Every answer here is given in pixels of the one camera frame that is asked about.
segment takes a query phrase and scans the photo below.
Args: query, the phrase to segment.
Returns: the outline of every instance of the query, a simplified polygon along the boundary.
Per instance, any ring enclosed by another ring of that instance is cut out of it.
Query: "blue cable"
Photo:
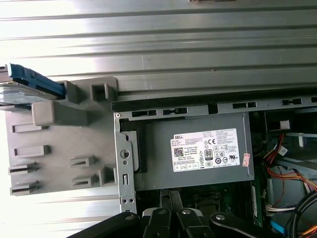
[[[278,232],[282,233],[283,235],[285,234],[285,229],[280,226],[278,223],[274,222],[271,220],[271,226],[276,229]]]

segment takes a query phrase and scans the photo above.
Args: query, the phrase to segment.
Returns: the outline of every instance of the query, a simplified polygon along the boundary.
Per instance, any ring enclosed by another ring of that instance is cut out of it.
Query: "metal bracket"
[[[126,140],[125,134],[120,133],[120,121],[116,114],[114,114],[114,139],[120,210],[136,213],[132,144]]]

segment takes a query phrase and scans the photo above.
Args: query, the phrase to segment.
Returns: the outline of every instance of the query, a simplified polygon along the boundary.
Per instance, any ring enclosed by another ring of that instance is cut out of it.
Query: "screw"
[[[134,217],[133,217],[133,216],[127,216],[127,217],[125,217],[125,219],[126,219],[126,220],[133,220]]]
[[[166,210],[159,210],[158,213],[161,215],[166,214]]]
[[[186,210],[183,210],[182,213],[183,213],[184,215],[188,215],[188,214],[190,214],[190,210],[187,210],[187,209],[186,209]]]
[[[217,215],[216,219],[222,221],[225,219],[225,217],[223,215]]]

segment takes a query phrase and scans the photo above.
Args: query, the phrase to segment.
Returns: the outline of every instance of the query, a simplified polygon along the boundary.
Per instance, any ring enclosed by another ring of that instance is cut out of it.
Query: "corrugated metal surface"
[[[54,80],[115,76],[123,100],[311,84],[317,1],[0,0],[8,61]],[[1,165],[12,237],[65,237],[119,212],[116,188],[9,198]]]

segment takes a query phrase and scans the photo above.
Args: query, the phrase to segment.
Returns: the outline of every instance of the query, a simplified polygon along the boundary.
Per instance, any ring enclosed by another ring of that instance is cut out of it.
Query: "white label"
[[[240,165],[235,128],[178,134],[170,144],[174,172]]]
[[[278,152],[281,156],[284,156],[284,155],[287,153],[287,151],[288,151],[288,149],[286,149],[286,148],[283,147],[283,146],[280,146],[277,152]]]

